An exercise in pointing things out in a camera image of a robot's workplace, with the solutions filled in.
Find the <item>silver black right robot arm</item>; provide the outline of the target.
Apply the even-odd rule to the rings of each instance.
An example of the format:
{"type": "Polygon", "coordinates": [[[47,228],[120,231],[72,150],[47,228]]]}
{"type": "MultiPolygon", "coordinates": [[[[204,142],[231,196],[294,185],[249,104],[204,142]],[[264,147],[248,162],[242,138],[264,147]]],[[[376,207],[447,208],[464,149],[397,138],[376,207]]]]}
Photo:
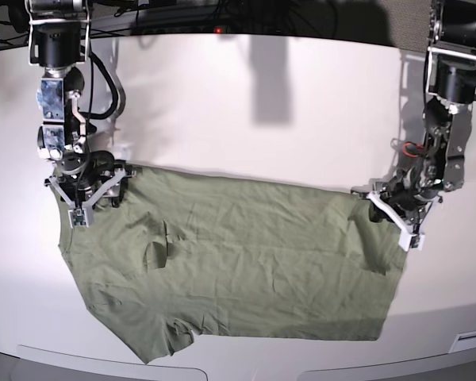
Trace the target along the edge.
{"type": "Polygon", "coordinates": [[[37,151],[55,168],[44,184],[65,202],[72,228],[91,226],[94,208],[102,199],[119,207],[128,179],[136,175],[134,166],[89,146],[96,132],[92,122],[111,117],[120,101],[112,76],[90,47],[92,5],[91,1],[25,3],[29,63],[44,71],[36,92],[42,113],[37,151]],[[108,110],[99,114],[79,107],[85,80],[78,66],[86,61],[98,67],[111,92],[108,110]]]}

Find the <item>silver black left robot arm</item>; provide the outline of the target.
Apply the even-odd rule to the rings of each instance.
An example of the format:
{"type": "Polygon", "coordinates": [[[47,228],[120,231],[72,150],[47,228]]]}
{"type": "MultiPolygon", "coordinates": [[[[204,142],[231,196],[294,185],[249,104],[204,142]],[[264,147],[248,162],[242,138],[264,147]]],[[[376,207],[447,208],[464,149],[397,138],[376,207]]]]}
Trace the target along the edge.
{"type": "Polygon", "coordinates": [[[424,220],[459,190],[465,177],[465,151],[476,104],[476,2],[434,1],[424,58],[422,119],[424,139],[405,141],[408,167],[398,168],[368,192],[353,194],[370,201],[370,219],[388,221],[400,230],[399,246],[408,251],[424,243],[424,220]]]}

